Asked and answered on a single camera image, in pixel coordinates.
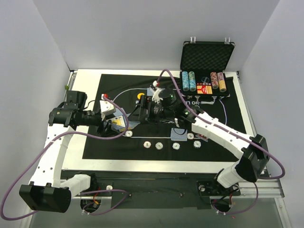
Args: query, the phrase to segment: playing mat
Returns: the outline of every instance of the playing mat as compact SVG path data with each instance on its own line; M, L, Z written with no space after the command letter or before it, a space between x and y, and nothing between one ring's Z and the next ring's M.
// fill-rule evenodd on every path
M132 76L132 75L101 75L96 100L100 100L101 94L108 94L110 99L124 108L127 114L131 113L137 102L139 93L147 94L147 88L157 77L155 76ZM161 79L161 88L174 88L170 78ZM230 97L222 99L227 113L227 125L235 130L246 133L237 95L232 78L227 78L227 87ZM213 105L196 104L206 111L210 116L216 117L225 123L224 108L219 100ZM99 109L99 103L95 102L94 110ZM132 129L133 137L120 137L115 140L96 140L87 138L83 159L107 159L107 160L157 160L157 161L197 161L197 162L235 162L237 159L228 150L208 140L196 139L201 142L201 147L193 147L194 140L178 142L180 149L172 148L174 141L170 139L171 129L176 127L173 123L159 125L140 124ZM89 127L89 134L96 135L96 127ZM149 149L144 148L145 141L151 142ZM161 142L163 148L157 150L155 144Z

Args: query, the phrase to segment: gray floor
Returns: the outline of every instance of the gray floor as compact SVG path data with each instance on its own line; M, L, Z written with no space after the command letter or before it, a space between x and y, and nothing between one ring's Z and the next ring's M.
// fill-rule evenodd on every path
M233 210L248 207L254 199L236 199ZM110 199L104 199L104 209ZM101 216L81 215L79 200L74 199L64 214L39 212L33 216L30 228L281 228L274 199L259 199L248 212L232 216L217 215L215 210L184 209L115 209Z

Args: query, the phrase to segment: stack of poker chips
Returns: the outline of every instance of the stack of poker chips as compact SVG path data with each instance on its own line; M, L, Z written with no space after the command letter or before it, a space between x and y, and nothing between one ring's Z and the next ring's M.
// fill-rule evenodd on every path
M182 89L183 91L189 91L189 78L188 78L188 72L183 71L181 73L181 78L182 78Z
M225 84L225 79L224 79L224 74L222 72L218 73L218 86L219 86L219 90L221 92L225 92L227 90L226 84Z
M192 92L196 90L195 75L193 71L189 72L189 87Z
M210 77L211 77L212 88L217 89L218 86L219 86L217 73L216 72L211 72Z

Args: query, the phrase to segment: white wall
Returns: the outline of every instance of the white wall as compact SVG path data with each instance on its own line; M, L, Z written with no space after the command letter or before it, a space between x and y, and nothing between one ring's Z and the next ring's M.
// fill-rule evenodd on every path
M303 9L302 0L281 0L240 72L256 129L286 167L285 202L299 228L304 224ZM273 174L280 174L270 163Z
M0 1L0 198L41 151L48 114L64 95L69 70L32 0ZM6 216L21 216L22 179L5 205ZM0 227L20 221L0 219Z
M179 69L183 41L236 43L240 70L279 0L34 0L71 69Z

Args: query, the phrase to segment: poker chip case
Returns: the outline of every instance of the poker chip case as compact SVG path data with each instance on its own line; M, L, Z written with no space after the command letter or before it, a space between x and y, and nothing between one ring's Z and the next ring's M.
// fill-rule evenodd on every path
M220 92L211 85L211 72L223 72L235 47L233 42L185 41L180 61L180 87L182 88L182 72L194 72L197 89L181 92L188 99L210 99L227 97L229 90Z

